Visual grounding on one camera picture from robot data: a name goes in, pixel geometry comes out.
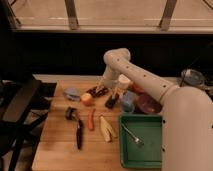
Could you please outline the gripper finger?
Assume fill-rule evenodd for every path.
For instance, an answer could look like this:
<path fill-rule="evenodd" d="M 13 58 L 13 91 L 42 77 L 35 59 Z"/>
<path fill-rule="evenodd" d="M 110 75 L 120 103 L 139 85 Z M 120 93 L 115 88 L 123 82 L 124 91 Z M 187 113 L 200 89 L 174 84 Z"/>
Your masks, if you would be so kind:
<path fill-rule="evenodd" d="M 97 85 L 95 92 L 98 93 L 100 90 L 101 90 L 101 85 Z"/>
<path fill-rule="evenodd" d="M 118 88 L 115 87 L 112 91 L 112 99 L 116 99 L 117 96 L 119 96 Z"/>

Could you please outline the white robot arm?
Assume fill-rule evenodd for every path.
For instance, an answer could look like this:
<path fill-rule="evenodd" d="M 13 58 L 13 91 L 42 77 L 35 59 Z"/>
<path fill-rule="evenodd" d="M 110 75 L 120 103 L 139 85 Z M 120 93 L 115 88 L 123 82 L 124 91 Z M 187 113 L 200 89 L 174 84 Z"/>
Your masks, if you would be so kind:
<path fill-rule="evenodd" d="M 213 171 L 213 101 L 202 90 L 179 86 L 130 62 L 126 48 L 107 51 L 100 85 L 125 75 L 162 105 L 162 171 Z"/>

